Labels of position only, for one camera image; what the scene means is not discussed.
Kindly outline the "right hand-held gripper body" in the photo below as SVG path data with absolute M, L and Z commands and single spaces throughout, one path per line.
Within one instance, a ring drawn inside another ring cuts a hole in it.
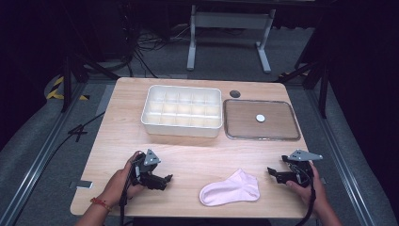
M 290 155 L 283 155 L 282 161 L 286 163 L 295 176 L 294 182 L 302 187 L 306 187 L 310 184 L 313 178 L 313 171 L 311 168 L 311 161 L 322 160 L 321 154 L 309 153 L 303 150 L 295 150 Z

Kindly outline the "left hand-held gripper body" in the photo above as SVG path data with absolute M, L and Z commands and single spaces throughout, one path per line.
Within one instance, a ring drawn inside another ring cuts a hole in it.
M 148 183 L 147 178 L 153 175 L 152 172 L 159 163 L 160 159 L 151 149 L 148 149 L 146 153 L 139 154 L 132 162 L 130 172 L 131 184 L 133 186 L 146 186 Z

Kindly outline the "pink sock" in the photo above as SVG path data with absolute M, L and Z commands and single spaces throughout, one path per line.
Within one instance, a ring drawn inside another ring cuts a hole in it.
M 238 169 L 224 181 L 210 183 L 199 193 L 205 206 L 219 206 L 232 202 L 255 202 L 261 194 L 256 177 Z

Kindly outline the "white divided storage box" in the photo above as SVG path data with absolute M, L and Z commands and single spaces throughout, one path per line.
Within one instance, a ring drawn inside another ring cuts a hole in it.
M 154 135 L 217 137 L 223 125 L 221 91 L 153 85 L 141 122 Z

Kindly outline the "person's right hand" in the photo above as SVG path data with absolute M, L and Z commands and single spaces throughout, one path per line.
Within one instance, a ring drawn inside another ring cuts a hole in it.
M 320 180 L 317 168 L 311 164 L 313 171 L 313 186 L 302 187 L 293 181 L 288 181 L 286 185 L 296 194 L 301 200 L 309 205 L 311 203 L 311 191 L 315 192 L 315 201 L 313 204 L 313 213 L 322 218 L 322 216 L 330 209 L 327 201 L 325 188 Z

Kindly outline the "person's left hand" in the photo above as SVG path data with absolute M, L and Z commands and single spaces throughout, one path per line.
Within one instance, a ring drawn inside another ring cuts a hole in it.
M 126 162 L 123 169 L 118 169 L 106 184 L 103 192 L 98 198 L 110 206 L 114 207 L 120 202 L 120 197 L 130 178 L 129 173 L 132 168 L 132 162 L 141 154 L 141 151 L 135 152 Z

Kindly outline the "clear lid with white knob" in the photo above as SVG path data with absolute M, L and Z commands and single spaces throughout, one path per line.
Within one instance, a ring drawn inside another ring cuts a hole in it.
M 226 100 L 224 130 L 231 139 L 296 141 L 301 135 L 292 107 L 282 101 Z

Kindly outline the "black tripod stand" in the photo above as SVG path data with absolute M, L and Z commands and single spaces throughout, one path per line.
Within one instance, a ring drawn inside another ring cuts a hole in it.
M 64 99 L 61 112 L 64 113 L 72 104 L 72 76 L 75 77 L 78 83 L 86 83 L 89 79 L 85 65 L 89 65 L 95 71 L 105 75 L 112 80 L 118 80 L 120 77 L 110 72 L 105 67 L 97 62 L 89 59 L 86 56 L 77 53 L 67 54 L 63 62 L 63 78 L 64 78 Z
M 326 103 L 327 103 L 327 88 L 329 71 L 327 64 L 324 62 L 312 62 L 300 66 L 298 69 L 290 73 L 282 73 L 276 83 L 288 82 L 300 75 L 306 74 L 306 78 L 301 83 L 304 89 L 314 89 L 317 84 L 320 84 L 318 97 L 318 110 L 323 119 L 327 117 Z

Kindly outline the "aluminium floor rail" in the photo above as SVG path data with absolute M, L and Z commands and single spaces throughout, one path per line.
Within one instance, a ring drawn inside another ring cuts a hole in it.
M 62 112 L 61 100 L 49 100 L 0 153 L 0 226 L 14 226 L 23 212 L 55 149 L 86 84 L 77 84 L 72 103 Z
M 327 118 L 324 118 L 319 110 L 319 104 L 316 94 L 311 90 L 305 91 L 308 99 L 310 100 L 313 111 L 317 114 L 317 120 L 321 124 L 324 134 L 327 136 L 327 142 L 331 148 L 331 158 L 340 174 L 343 181 L 343 186 L 348 194 L 348 197 L 354 207 L 361 226 L 375 226 L 375 221 L 371 216 L 371 213 L 366 206 L 366 203 L 360 194 L 358 182 L 348 167 L 339 144 L 333 134 L 330 124 Z

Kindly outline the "grey metal desk frame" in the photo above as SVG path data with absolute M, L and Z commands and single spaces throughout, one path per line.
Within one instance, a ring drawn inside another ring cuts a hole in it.
M 274 9 L 262 14 L 208 12 L 200 11 L 196 5 L 192 5 L 190 15 L 190 43 L 186 69 L 189 71 L 195 69 L 197 28 L 233 28 L 263 31 L 263 37 L 255 43 L 255 47 L 263 67 L 263 72 L 271 73 L 271 66 L 266 55 L 265 45 L 275 19 L 275 14 L 276 11 Z

